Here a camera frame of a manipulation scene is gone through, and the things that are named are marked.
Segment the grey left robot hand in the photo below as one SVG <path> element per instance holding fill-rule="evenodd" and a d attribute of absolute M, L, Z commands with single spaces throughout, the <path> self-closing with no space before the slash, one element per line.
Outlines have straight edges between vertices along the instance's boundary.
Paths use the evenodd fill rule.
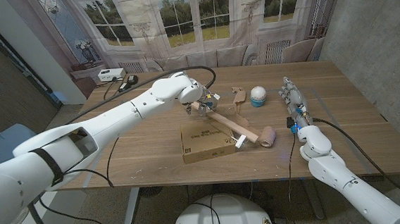
<path fill-rule="evenodd" d="M 212 94 L 208 90 L 204 90 L 201 98 L 195 101 L 192 106 L 198 110 L 200 116 L 205 116 L 207 111 L 215 111 L 217 109 L 220 96 L 216 93 Z"/>

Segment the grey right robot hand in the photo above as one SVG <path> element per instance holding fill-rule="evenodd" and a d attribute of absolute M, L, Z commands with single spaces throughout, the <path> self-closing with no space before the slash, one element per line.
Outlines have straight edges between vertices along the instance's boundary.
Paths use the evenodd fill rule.
<path fill-rule="evenodd" d="M 288 77 L 284 76 L 283 83 L 278 94 L 285 101 L 289 115 L 300 128 L 313 125 L 313 119 L 308 113 L 306 97 Z"/>

